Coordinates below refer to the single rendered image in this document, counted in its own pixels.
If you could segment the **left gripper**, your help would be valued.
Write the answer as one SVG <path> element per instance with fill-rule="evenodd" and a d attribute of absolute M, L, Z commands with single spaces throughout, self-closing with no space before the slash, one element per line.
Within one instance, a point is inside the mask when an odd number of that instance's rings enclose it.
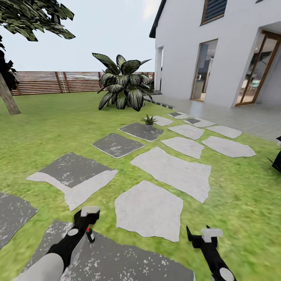
<path fill-rule="evenodd" d="M 87 228 L 89 228 L 90 224 L 96 223 L 97 215 L 98 213 L 88 213 L 86 217 L 81 217 L 81 214 L 77 213 L 74 215 L 74 223 L 76 224 L 77 222 L 84 222 L 86 223 Z"/>

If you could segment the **insectifuge atomizer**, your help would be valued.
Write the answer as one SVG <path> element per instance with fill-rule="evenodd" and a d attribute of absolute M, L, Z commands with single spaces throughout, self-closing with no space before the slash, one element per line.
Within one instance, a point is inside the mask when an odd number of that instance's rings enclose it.
<path fill-rule="evenodd" d="M 85 231 L 85 234 L 87 235 L 90 243 L 93 243 L 95 241 L 95 236 L 91 228 L 88 228 L 88 231 Z"/>

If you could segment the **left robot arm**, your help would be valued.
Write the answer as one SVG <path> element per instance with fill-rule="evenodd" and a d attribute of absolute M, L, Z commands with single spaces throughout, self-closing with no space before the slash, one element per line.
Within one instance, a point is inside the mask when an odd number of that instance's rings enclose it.
<path fill-rule="evenodd" d="M 11 281 L 59 281 L 65 268 L 80 252 L 85 241 L 85 231 L 96 223 L 99 206 L 84 206 L 74 215 L 74 226 L 48 253 L 36 261 L 28 270 Z M 89 213 L 90 212 L 90 213 Z"/>

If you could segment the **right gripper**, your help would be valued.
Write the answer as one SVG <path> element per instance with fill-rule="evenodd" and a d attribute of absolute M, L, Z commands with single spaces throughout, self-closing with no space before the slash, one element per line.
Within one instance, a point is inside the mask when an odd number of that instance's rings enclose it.
<path fill-rule="evenodd" d="M 190 242 L 192 242 L 192 245 L 194 248 L 200 248 L 203 255 L 205 256 L 206 253 L 218 253 L 216 247 L 217 247 L 217 237 L 211 237 L 211 242 L 206 243 L 201 235 L 192 235 L 188 226 L 187 229 L 187 235 Z M 218 253 L 219 254 L 219 253 Z M 206 257 L 206 256 L 205 256 Z"/>

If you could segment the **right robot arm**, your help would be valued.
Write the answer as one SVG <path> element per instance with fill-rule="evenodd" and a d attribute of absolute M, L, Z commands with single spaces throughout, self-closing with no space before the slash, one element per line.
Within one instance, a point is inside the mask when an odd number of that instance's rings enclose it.
<path fill-rule="evenodd" d="M 223 259 L 218 253 L 217 237 L 222 235 L 222 230 L 219 228 L 206 228 L 202 229 L 203 235 L 192 235 L 188 226 L 187 235 L 194 248 L 200 248 L 203 256 L 205 257 L 211 274 L 211 281 L 236 281 L 235 276 L 231 270 L 226 266 Z"/>

